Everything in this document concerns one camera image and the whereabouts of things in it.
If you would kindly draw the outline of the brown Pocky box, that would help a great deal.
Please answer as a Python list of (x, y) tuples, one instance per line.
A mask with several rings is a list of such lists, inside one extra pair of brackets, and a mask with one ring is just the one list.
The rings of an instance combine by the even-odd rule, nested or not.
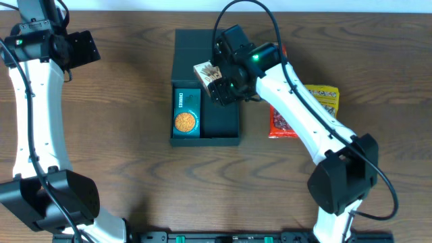
[(210, 61), (194, 65), (193, 70), (208, 94), (211, 93), (209, 85), (222, 77), (219, 67), (213, 66)]

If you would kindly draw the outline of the black gift box with lid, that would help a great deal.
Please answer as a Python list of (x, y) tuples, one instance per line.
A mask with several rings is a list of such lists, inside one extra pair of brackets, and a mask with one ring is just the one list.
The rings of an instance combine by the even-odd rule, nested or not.
[(212, 31), (209, 29), (177, 29), (171, 73), (172, 91), (177, 88), (199, 88), (200, 136), (179, 138), (170, 135), (170, 143), (176, 146), (238, 146), (240, 143), (240, 109), (232, 103), (226, 107), (212, 102), (205, 88), (194, 73), (193, 66), (211, 57)]

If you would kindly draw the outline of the teal cookies box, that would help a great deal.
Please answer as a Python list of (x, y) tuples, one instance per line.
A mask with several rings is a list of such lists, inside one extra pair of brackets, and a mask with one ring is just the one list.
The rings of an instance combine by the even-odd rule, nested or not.
[(200, 137), (200, 105), (200, 89), (174, 89), (174, 138)]

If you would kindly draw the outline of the red Hello Panda box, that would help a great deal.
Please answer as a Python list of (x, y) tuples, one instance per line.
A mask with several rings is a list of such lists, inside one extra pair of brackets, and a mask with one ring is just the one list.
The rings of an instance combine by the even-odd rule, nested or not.
[(287, 54), (287, 51), (286, 51), (286, 46), (283, 43), (281, 44), (281, 49), (282, 49), (282, 53), (283, 53), (284, 57), (288, 58), (288, 54)]

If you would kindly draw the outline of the red Hacks candy bag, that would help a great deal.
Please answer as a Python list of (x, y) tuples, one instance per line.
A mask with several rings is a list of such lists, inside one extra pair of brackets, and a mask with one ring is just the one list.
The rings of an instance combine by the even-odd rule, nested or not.
[(270, 106), (270, 138), (297, 138), (298, 135), (290, 127), (282, 115)]

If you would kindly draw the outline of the yellow Hacks candy bag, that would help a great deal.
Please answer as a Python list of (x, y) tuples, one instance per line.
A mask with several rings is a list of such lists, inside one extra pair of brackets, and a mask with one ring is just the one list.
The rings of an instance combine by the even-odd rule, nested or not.
[(337, 116), (340, 101), (338, 88), (313, 84), (306, 84), (305, 87), (333, 117)]

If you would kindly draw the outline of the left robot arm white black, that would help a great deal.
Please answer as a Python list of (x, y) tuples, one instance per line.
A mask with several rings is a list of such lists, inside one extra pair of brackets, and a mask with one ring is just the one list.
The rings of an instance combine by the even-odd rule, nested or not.
[(24, 31), (1, 41), (17, 109), (13, 179), (1, 203), (34, 232), (72, 242), (127, 242), (126, 222), (100, 204), (95, 182), (76, 173), (65, 145), (61, 93), (72, 68), (100, 57), (89, 31)]

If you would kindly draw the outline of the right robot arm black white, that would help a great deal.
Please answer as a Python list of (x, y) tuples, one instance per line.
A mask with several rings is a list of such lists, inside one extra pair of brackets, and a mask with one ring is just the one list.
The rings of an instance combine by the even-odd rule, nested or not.
[(220, 105), (258, 95), (273, 106), (306, 147), (315, 170), (308, 179), (319, 206), (313, 228), (318, 242), (351, 242), (352, 220), (377, 183), (378, 144), (358, 137), (332, 117), (298, 79), (281, 43), (260, 47), (235, 25), (212, 36), (214, 78), (203, 80)]

